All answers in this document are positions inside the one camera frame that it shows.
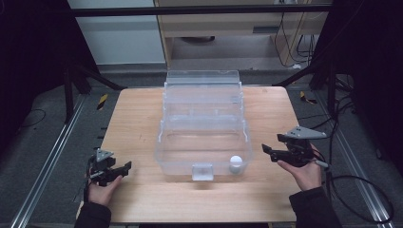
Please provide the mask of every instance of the transparent plastic box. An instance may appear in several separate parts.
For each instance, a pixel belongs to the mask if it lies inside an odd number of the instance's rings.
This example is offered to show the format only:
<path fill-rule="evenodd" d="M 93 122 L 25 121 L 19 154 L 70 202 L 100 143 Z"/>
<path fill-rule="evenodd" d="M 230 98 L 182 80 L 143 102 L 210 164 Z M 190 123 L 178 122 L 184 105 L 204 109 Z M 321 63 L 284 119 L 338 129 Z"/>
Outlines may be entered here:
<path fill-rule="evenodd" d="M 252 146 L 236 70 L 168 71 L 155 159 L 194 181 L 243 173 Z"/>

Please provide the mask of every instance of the gray carpet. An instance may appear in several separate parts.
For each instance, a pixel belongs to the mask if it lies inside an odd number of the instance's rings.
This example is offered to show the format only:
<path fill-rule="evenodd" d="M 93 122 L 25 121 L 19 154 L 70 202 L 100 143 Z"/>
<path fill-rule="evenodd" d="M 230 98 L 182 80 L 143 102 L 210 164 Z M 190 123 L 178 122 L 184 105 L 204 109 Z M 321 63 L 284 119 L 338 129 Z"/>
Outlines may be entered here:
<path fill-rule="evenodd" d="M 293 73 L 293 70 L 242 70 L 240 77 L 244 85 L 270 85 L 291 76 Z M 162 86 L 165 72 L 106 75 L 106 77 L 122 86 Z M 304 80 L 306 79 L 301 80 L 297 86 L 304 86 Z M 91 82 L 91 84 L 93 89 L 90 95 L 86 96 L 82 114 L 50 176 L 42 197 L 31 215 L 30 224 L 74 223 L 79 204 L 73 202 L 72 199 L 83 182 L 82 176 L 85 173 L 86 160 L 93 153 L 93 149 L 102 143 L 102 136 L 105 134 L 104 127 L 108 125 L 119 96 L 118 91 L 113 91 L 96 82 Z M 289 89 L 288 92 L 298 118 L 323 115 L 320 105 L 309 104 L 300 100 L 299 90 Z M 102 110 L 97 110 L 100 97 L 105 93 L 108 94 L 106 104 Z M 9 155 L 0 164 L 0 224 L 7 224 L 12 221 L 63 127 L 65 119 L 63 88 L 57 87 L 40 95 L 35 100 L 32 109 L 44 110 L 46 112 L 45 118 L 40 121 L 43 117 L 42 111 L 33 111 L 29 114 L 25 124 L 34 125 L 21 128 L 10 148 L 8 148 Z M 302 126 L 312 127 L 325 119 L 324 116 L 317 116 L 301 119 L 299 123 Z M 351 109 L 340 116 L 340 125 L 340 129 L 346 135 L 368 177 L 382 187 L 393 202 L 395 208 L 394 227 L 403 227 L 403 217 L 401 216 L 403 215 L 403 200 L 400 198 L 403 192 L 402 177 L 388 160 L 376 158 L 371 138 L 356 114 L 351 112 Z M 328 133 L 331 128 L 329 125 L 324 125 L 318 130 Z M 319 140 L 312 143 L 327 158 L 329 140 Z M 337 142 L 334 143 L 332 170 L 335 176 L 350 174 L 347 163 L 339 153 Z M 356 210 L 366 216 L 371 215 L 365 201 L 360 197 L 354 181 L 341 181 L 337 183 L 337 186 L 339 186 L 337 189 L 340 195 L 351 203 Z M 337 199 L 334 199 L 333 202 L 345 227 L 377 227 L 352 215 Z M 287 227 L 288 225 L 278 224 L 278 227 Z"/>

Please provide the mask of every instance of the person's arm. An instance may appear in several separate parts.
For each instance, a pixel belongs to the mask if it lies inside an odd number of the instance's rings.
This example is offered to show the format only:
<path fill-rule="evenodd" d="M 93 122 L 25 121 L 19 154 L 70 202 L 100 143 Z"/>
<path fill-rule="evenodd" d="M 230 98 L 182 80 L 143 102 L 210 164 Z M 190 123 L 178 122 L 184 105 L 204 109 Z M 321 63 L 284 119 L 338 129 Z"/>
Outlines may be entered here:
<path fill-rule="evenodd" d="M 297 216 L 297 228 L 336 228 L 341 223 L 321 187 L 320 166 L 311 161 L 302 167 L 294 167 L 278 161 L 278 165 L 290 172 L 301 192 L 290 197 L 290 202 Z"/>
<path fill-rule="evenodd" d="M 119 186 L 122 176 L 117 177 L 110 185 L 102 187 L 92 183 L 88 187 L 88 202 L 81 207 L 74 228 L 106 228 L 109 227 L 111 212 L 107 205 L 112 194 Z"/>

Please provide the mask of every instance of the silver floor rail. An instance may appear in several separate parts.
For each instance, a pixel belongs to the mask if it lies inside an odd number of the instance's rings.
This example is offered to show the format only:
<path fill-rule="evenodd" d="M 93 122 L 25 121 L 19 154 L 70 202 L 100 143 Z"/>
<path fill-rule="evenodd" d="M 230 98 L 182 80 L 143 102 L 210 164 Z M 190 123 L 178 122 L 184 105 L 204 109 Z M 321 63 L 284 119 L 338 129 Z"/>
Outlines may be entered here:
<path fill-rule="evenodd" d="M 322 107 L 323 111 L 325 114 L 329 114 L 326 108 L 326 103 L 325 99 L 319 92 L 315 92 L 317 96 L 317 101 Z M 358 176 L 363 179 L 368 179 L 367 174 L 365 173 L 364 169 L 362 168 L 361 164 L 355 157 L 353 149 L 350 147 L 348 144 L 346 138 L 344 137 L 344 134 L 342 130 L 339 128 L 337 132 L 335 133 L 337 142 L 340 144 L 340 151 L 344 157 L 344 160 L 347 162 L 347 165 L 350 169 L 350 172 L 352 172 L 352 175 Z M 363 181 L 359 181 L 357 183 L 358 189 L 365 200 L 368 208 L 370 209 L 370 212 L 374 218 L 374 220 L 386 220 L 389 218 L 388 212 L 385 209 L 381 199 L 379 198 L 378 194 L 374 190 L 374 188 L 367 183 L 364 183 Z M 383 228 L 393 228 L 394 225 L 392 222 L 386 223 L 386 224 L 379 224 L 378 227 L 383 227 Z"/>
<path fill-rule="evenodd" d="M 11 228 L 24 228 L 28 224 L 29 218 L 32 215 L 33 210 L 41 198 L 42 193 L 47 185 L 48 179 L 59 160 L 59 157 L 63 151 L 63 148 L 66 145 L 67 139 L 71 134 L 71 131 L 74 125 L 77 122 L 78 117 L 80 116 L 81 111 L 83 110 L 83 104 L 86 100 L 86 95 L 80 95 L 74 107 L 74 114 L 71 117 L 69 123 L 66 123 L 63 127 L 56 143 L 53 145 L 53 148 L 50 151 L 50 154 L 45 161 L 44 166 L 42 167 L 41 172 L 38 175 L 35 183 L 29 191 L 28 196 L 26 197 L 23 205 L 21 206 L 18 213 L 15 215 L 14 219 L 11 222 Z"/>

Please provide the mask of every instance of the black sleeve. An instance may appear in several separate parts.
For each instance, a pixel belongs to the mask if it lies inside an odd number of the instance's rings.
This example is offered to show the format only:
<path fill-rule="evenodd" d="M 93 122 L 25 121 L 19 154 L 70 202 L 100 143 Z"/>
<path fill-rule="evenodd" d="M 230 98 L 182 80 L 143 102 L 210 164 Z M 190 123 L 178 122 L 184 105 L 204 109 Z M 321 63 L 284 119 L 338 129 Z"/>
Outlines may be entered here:
<path fill-rule="evenodd" d="M 107 228 L 110 224 L 110 218 L 109 208 L 94 202 L 85 202 L 81 207 L 74 228 Z"/>
<path fill-rule="evenodd" d="M 297 216 L 297 228 L 342 227 L 321 187 L 296 193 L 290 197 L 290 202 Z"/>

